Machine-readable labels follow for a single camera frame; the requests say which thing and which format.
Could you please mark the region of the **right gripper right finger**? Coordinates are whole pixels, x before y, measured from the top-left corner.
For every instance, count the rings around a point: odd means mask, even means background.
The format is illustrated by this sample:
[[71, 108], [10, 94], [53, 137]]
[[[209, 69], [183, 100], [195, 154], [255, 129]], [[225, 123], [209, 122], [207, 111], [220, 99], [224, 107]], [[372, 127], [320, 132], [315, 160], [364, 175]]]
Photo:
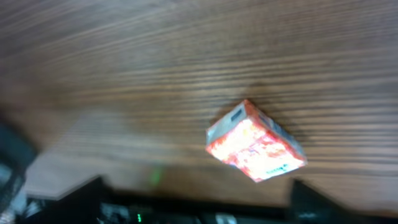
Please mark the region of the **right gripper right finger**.
[[397, 218], [356, 213], [322, 194], [300, 179], [293, 180], [289, 220], [299, 224], [397, 223]]

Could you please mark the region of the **small red white carton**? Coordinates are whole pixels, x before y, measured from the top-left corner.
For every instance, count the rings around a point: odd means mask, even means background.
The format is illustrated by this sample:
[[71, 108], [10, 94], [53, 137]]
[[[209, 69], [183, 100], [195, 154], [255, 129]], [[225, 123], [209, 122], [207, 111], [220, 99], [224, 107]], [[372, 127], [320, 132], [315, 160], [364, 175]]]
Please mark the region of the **small red white carton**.
[[299, 142], [249, 100], [206, 130], [206, 151], [255, 182], [307, 165]]

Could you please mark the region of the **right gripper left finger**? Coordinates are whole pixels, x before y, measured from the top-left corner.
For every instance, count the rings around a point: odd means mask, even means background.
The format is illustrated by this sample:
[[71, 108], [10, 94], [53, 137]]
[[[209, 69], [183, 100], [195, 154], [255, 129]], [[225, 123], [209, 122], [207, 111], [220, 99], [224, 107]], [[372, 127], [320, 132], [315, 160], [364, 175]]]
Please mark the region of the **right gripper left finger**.
[[95, 224], [100, 216], [104, 182], [97, 177], [51, 203], [40, 212], [23, 218], [22, 224]]

